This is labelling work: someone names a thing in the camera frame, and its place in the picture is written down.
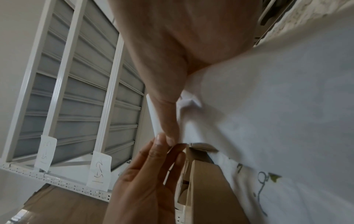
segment white metal rack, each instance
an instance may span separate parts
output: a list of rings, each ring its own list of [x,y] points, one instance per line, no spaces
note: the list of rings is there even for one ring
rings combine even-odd
[[[114,182],[132,158],[144,99],[123,39],[94,1],[46,0],[0,168],[109,201],[110,191],[57,169],[87,176],[91,153],[102,152]],[[58,140],[48,173],[34,168],[42,134]]]

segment fingernail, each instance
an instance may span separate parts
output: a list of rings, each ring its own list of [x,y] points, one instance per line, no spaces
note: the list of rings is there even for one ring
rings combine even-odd
[[[165,134],[164,133],[160,133],[156,136],[154,144],[155,145],[164,145],[163,142],[165,140]]]
[[[170,137],[166,136],[166,141],[167,141],[167,144],[169,146],[171,146],[171,147],[176,145],[176,143],[175,143],[173,138],[170,138]]]

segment skin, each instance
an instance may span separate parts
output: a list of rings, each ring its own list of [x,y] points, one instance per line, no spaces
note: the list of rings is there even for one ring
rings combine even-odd
[[[260,0],[109,0],[170,146],[187,76],[253,45]]]
[[[167,153],[170,147],[164,133],[144,146],[117,180],[103,223],[175,223],[174,195],[185,162],[185,147],[177,144]]]

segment paper label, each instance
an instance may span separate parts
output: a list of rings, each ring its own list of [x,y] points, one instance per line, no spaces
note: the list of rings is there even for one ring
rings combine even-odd
[[[56,138],[41,135],[41,143],[39,145],[36,162],[34,167],[48,172],[49,167],[53,161],[54,152],[56,148]]]
[[[112,157],[109,155],[93,152],[86,186],[108,191],[111,183],[111,162]]]

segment white sheet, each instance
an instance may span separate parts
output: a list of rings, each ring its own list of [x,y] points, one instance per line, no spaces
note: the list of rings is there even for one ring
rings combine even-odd
[[[177,103],[181,142],[222,152],[210,156],[253,223],[354,220],[342,214],[354,203],[353,41],[352,7],[189,77]],[[238,181],[235,161],[251,183]]]

